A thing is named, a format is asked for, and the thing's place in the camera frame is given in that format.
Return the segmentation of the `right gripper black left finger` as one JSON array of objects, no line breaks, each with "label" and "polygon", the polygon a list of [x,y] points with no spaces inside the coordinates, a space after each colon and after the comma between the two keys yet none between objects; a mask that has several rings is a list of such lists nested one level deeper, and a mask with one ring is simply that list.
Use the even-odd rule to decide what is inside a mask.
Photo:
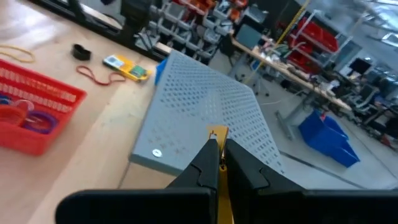
[{"label": "right gripper black left finger", "polygon": [[218,218],[218,168],[215,139],[164,189],[81,190],[65,197],[56,223],[215,224]]}]

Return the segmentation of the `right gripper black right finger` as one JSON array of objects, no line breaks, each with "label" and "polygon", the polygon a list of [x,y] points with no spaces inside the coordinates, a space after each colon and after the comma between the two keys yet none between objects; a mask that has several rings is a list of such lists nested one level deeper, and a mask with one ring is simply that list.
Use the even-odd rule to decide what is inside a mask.
[{"label": "right gripper black right finger", "polygon": [[397,224],[396,190],[307,190],[232,139],[225,162],[235,223]]}]

